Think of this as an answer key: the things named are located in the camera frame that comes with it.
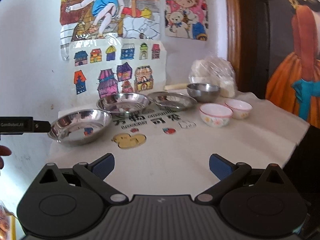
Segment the person's left hand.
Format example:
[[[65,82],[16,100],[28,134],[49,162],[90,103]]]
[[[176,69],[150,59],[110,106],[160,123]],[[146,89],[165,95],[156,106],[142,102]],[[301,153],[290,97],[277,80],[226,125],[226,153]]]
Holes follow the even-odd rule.
[[[12,154],[12,151],[7,148],[6,146],[0,146],[0,169],[4,167],[4,160],[3,157],[10,156]]]

